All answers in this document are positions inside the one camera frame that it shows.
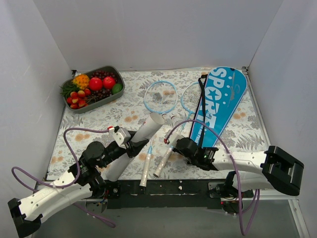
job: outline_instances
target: racket strings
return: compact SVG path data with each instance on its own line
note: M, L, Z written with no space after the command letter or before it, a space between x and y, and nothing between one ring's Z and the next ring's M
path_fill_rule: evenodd
M159 82L147 89L144 103L150 111L164 113L176 105L177 92L171 84Z
M201 89L198 83L192 84L188 87L181 98L182 106L189 111L190 113L194 113L197 105L199 104L201 96Z

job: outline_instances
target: floral tablecloth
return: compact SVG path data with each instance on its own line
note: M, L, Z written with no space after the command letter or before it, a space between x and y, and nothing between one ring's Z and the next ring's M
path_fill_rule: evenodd
M121 98L84 114L75 114L66 108L49 164L47 180L57 179L70 165L75 163L63 140L63 133L67 128L84 127L105 130L110 125L118 125L128 130L137 130L149 114L143 104L143 97L146 88L152 82L168 80L175 84L178 94L181 95L188 85L197 81L203 71L206 70L122 72L121 76L126 87ZM177 107L169 115L185 119L187 112L178 103ZM182 135L189 135L190 126L189 124L186 125ZM173 153L169 158L161 173L161 177L154 177L153 173L167 149L167 145L163 142L163 137L170 128L168 125L164 125L155 135L149 179L223 179L226 177L228 171L203 171L195 166L187 165L185 158L176 153ZM92 141L100 141L105 146L113 141L108 134L83 131L70 131L67 138L78 157ZM248 90L223 131L221 138L230 151L252 152L267 149ZM147 149L148 147L146 146L123 172L120 179L141 178ZM100 169L105 179L109 167L111 167L111 164L107 168Z

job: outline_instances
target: white panel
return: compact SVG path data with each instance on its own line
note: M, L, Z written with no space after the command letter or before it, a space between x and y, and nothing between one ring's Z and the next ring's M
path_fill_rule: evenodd
M70 69L31 0L0 1L0 29L0 236L11 238L7 202L31 194L11 167L45 175L63 109L59 85Z
M250 66L272 144L305 164L300 207L317 237L317 2L285 0Z
M248 66L282 0L34 0L71 68Z

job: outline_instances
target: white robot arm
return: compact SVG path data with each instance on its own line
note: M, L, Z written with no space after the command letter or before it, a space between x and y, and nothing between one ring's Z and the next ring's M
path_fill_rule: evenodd
M171 136L174 151L186 157L190 164L203 170L234 170L230 155L215 147L199 147L190 138ZM231 154L239 171L241 191L275 188L277 191L297 196L300 193L304 164L277 146L261 152L233 152ZM229 172L226 182L215 190L223 197L236 196L238 189L235 171Z
M149 139L163 125L149 130L143 125L137 132L124 128L110 128L114 141L107 147L95 141L89 144L79 159L80 176L71 186L56 188L74 181L77 176L77 165L70 166L61 177L33 195L8 202L20 238L26 237L39 229L42 222L61 209L83 198L103 197L105 191L111 191L113 183L121 175L130 160L137 156ZM170 137L173 151L185 156L188 162L203 170L233 170L233 164L223 150L215 147L201 148L190 138L176 133ZM232 156L239 170L241 190L275 188L276 190L296 196L300 192L304 165L282 149L269 146L267 151L244 153L233 152ZM105 182L96 166L104 168L114 160L112 179ZM237 179L235 171L229 172L223 184L218 184L213 191L214 197L237 196Z
M8 206L19 237L31 235L50 216L76 201L88 197L103 197L111 185L105 183L97 166L105 168L116 159L130 161L137 156L164 124L164 119L158 114L150 114L149 118L155 126L143 124L137 132L127 131L119 126L109 127L109 133L112 134L114 141L107 147L98 141L90 143L78 160L80 176L73 185L61 188L75 180L77 164L70 166L68 171L53 181L53 187L45 187L23 199L10 200Z

